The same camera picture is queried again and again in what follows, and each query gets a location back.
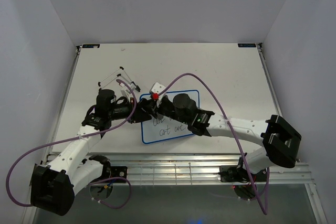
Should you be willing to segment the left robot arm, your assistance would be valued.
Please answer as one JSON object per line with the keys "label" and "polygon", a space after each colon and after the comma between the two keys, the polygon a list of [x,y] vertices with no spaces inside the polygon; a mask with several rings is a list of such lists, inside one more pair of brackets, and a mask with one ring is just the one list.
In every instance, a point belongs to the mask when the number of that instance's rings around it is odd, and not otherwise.
{"label": "left robot arm", "polygon": [[85,159],[90,150],[102,139],[114,120],[140,123],[151,119],[133,98],[116,99],[114,91],[101,89],[96,103],[82,122],[77,139],[46,166],[37,166],[32,174],[30,203],[38,208],[65,215],[75,196],[90,182],[105,182],[111,177],[110,163],[104,156]]}

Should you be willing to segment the blue framed small whiteboard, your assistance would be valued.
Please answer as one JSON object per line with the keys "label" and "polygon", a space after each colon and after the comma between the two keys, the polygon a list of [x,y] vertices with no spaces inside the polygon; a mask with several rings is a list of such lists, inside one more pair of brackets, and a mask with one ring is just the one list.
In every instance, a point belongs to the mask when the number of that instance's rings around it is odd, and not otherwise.
{"label": "blue framed small whiteboard", "polygon": [[[169,91],[166,93],[170,101],[181,93],[186,93],[188,96],[196,102],[197,106],[200,106],[200,93],[198,90],[180,90]],[[181,122],[172,120],[164,116],[162,119],[155,119],[141,123],[141,139],[143,144],[153,144],[176,138],[189,137],[194,134],[187,129],[187,126]]]}

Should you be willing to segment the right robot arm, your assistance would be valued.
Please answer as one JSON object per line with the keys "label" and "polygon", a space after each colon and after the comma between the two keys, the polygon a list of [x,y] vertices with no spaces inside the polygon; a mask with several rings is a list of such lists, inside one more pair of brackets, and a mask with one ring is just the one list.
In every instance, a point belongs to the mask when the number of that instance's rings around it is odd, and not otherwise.
{"label": "right robot arm", "polygon": [[302,137],[282,116],[273,114],[265,121],[226,119],[199,108],[186,93],[177,94],[172,100],[167,95],[142,98],[139,107],[149,118],[166,117],[185,124],[197,136],[230,137],[259,145],[251,153],[242,153],[238,165],[224,172],[230,181],[250,180],[271,166],[294,168],[296,165]]}

